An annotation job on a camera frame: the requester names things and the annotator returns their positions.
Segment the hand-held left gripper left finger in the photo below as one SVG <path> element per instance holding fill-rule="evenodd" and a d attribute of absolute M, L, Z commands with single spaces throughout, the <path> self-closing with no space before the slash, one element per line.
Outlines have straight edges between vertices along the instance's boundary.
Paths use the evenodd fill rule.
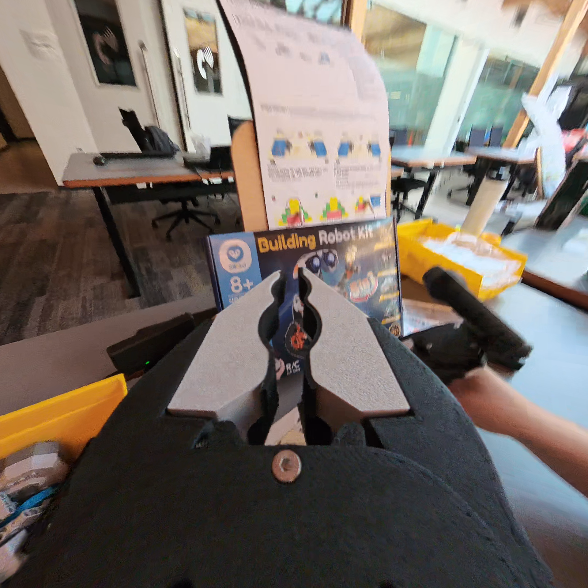
<path fill-rule="evenodd" d="M 248 442 L 266 442 L 279 406 L 272 338 L 279 327 L 282 271 L 218 313 L 168 412 L 232 422 Z"/>

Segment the grey desk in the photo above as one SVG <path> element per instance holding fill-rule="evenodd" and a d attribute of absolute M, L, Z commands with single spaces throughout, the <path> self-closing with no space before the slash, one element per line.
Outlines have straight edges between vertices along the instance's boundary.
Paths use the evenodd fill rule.
<path fill-rule="evenodd" d="M 195 296 L 1 346 L 1 414 L 102 380 L 106 348 L 141 327 L 212 307 Z M 489 306 L 533 346 L 511 385 L 548 412 L 587 427 L 587 314 L 519 284 Z M 559 587 L 587 587 L 587 499 L 511 438 L 481 431 L 506 495 Z"/>

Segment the black office chair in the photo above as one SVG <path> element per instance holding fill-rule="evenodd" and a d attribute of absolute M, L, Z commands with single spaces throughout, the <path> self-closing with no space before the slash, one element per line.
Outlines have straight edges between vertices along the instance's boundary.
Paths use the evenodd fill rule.
<path fill-rule="evenodd" d="M 163 215 L 154 217 L 151 220 L 151 227 L 157 229 L 162 221 L 171 219 L 172 222 L 165 232 L 165 239 L 172 242 L 173 231 L 182 223 L 190 224 L 191 222 L 205 228 L 209 233 L 214 233 L 215 228 L 220 226 L 221 219 L 218 213 L 210 209 L 209 205 L 203 205 L 196 196 L 176 198 L 161 203 L 177 203 L 180 208 L 172 212 L 166 212 Z"/>
<path fill-rule="evenodd" d="M 405 205 L 409 192 L 416 189 L 424 189 L 427 182 L 414 177 L 398 177 L 391 181 L 391 190 L 393 195 L 392 209 L 396 212 L 396 223 L 401 220 L 404 210 L 408 210 L 416 217 L 416 211 Z"/>

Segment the clear plastic bags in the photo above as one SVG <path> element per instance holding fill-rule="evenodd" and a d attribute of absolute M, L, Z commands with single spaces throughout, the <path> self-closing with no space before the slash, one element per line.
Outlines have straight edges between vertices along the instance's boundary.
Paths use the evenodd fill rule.
<path fill-rule="evenodd" d="M 481 287 L 497 289 L 517 282 L 526 260 L 469 233 L 453 231 L 445 237 L 421 237 L 427 250 L 481 277 Z"/>

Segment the person's right forearm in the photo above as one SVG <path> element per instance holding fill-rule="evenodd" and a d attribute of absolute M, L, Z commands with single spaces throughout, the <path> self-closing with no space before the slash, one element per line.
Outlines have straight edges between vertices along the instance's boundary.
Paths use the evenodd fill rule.
<path fill-rule="evenodd" d="M 469 411 L 483 430 L 515 439 L 570 486 L 587 496 L 587 430 L 504 385 L 501 406 Z"/>

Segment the wooden background desk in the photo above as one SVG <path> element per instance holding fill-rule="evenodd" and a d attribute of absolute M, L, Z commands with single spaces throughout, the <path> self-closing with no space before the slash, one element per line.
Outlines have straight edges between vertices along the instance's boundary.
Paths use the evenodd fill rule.
<path fill-rule="evenodd" d="M 477 156 L 471 153 L 435 151 L 423 146 L 394 146 L 390 155 L 392 165 L 403 169 L 400 177 L 414 177 L 427 182 L 415 209 L 416 217 L 413 215 L 415 220 L 423 216 L 424 207 L 442 169 L 474 165 L 477 160 Z"/>
<path fill-rule="evenodd" d="M 174 155 L 162 152 L 77 152 L 70 156 L 64 170 L 62 183 L 65 188 L 92 192 L 121 265 L 129 298 L 140 297 L 141 286 L 111 206 L 180 200 L 191 202 L 198 197 L 237 193 L 232 169 L 208 169 L 203 164 L 190 168 L 185 165 L 188 156 L 191 153 L 182 151 Z"/>

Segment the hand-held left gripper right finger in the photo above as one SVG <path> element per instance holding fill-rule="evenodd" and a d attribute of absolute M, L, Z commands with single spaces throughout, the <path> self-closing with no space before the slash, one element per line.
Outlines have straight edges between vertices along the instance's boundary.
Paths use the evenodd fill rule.
<path fill-rule="evenodd" d="M 331 442 L 347 424 L 410 415 L 368 316 L 309 270 L 298 278 L 311 338 L 299 403 L 305 441 Z"/>

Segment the white paper roll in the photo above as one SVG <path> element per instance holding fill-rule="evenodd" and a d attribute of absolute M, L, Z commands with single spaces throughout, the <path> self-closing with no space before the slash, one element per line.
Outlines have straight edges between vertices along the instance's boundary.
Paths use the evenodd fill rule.
<path fill-rule="evenodd" d="M 467 216 L 460 227 L 462 233 L 478 237 L 500 202 L 508 181 L 485 178 L 474 197 Z"/>

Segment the blue robot kit box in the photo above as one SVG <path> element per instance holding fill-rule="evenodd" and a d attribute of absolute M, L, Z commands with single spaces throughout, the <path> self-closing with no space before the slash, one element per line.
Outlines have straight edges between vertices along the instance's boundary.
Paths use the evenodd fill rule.
<path fill-rule="evenodd" d="M 298 271 L 334 288 L 397 337 L 403 335 L 398 235 L 390 218 L 210 235 L 209 267 L 223 310 L 269 275 L 286 276 L 279 327 L 271 340 L 278 379 L 300 373 L 312 338 L 303 329 Z"/>

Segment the yellow plastic bin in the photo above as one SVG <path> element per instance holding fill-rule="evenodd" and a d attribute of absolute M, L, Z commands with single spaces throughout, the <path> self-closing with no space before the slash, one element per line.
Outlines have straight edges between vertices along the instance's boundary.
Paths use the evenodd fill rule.
<path fill-rule="evenodd" d="M 39 442 L 58 442 L 77 460 L 127 396 L 121 374 L 1 416 L 1 459 Z"/>
<path fill-rule="evenodd" d="M 469 290 L 482 301 L 496 298 L 503 291 L 516 285 L 519 280 L 509 286 L 503 286 L 497 289 L 486 289 L 481 287 L 481 277 L 469 270 L 461 269 L 452 262 L 443 259 L 441 256 L 434 254 L 427 250 L 419 242 L 421 237 L 445 237 L 453 231 L 459 231 L 459 227 L 452 227 L 446 224 L 436 223 L 431 219 L 418 220 L 411 223 L 400 224 L 398 226 L 398 241 L 399 241 L 399 257 L 401 273 L 412 278 L 418 283 L 423 283 L 424 274 L 433 267 L 441 267 L 445 271 L 456 274 Z M 479 237 L 504 249 L 508 254 L 525 259 L 527 262 L 527 255 L 505 248 L 501 244 L 501 237 L 494 233 L 482 233 Z"/>

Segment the person's right hand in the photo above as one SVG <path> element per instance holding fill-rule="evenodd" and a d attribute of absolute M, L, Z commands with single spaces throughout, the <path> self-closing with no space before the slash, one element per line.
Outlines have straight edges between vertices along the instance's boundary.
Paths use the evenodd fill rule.
<path fill-rule="evenodd" d="M 499 408 L 505 381 L 488 367 L 477 368 L 449 384 L 449 390 L 469 412 Z"/>

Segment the background poster board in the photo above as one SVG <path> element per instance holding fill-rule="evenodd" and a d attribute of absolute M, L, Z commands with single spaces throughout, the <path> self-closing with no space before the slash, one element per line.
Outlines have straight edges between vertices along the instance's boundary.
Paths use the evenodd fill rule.
<path fill-rule="evenodd" d="M 535 131 L 538 189 L 550 199 L 566 174 L 566 155 L 559 118 L 570 94 L 567 85 L 558 86 L 548 97 L 541 99 L 528 93 L 522 96 L 522 106 Z"/>

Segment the printed task sheet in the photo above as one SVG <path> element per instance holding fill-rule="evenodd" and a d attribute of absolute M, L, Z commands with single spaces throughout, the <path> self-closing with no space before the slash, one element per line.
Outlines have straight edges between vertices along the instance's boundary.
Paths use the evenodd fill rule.
<path fill-rule="evenodd" d="M 353 32 L 219 1 L 246 78 L 270 229 L 388 215 L 389 111 Z"/>

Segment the long black carton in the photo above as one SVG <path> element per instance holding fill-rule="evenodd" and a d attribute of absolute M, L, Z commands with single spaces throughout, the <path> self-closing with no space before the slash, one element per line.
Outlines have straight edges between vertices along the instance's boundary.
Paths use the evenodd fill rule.
<path fill-rule="evenodd" d="M 576 158 L 571 168 L 549 199 L 534 228 L 540 231 L 556 231 L 567 225 L 577 213 L 587 193 L 587 155 Z"/>

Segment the black device green light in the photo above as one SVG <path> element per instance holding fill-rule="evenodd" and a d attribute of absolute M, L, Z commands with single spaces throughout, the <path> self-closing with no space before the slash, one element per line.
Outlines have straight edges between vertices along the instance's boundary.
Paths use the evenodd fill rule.
<path fill-rule="evenodd" d="M 107 355 L 127 379 L 151 370 L 174 347 L 182 342 L 202 322 L 213 319 L 215 308 L 197 313 L 183 313 L 175 318 L 139 329 L 133 336 L 110 345 Z"/>

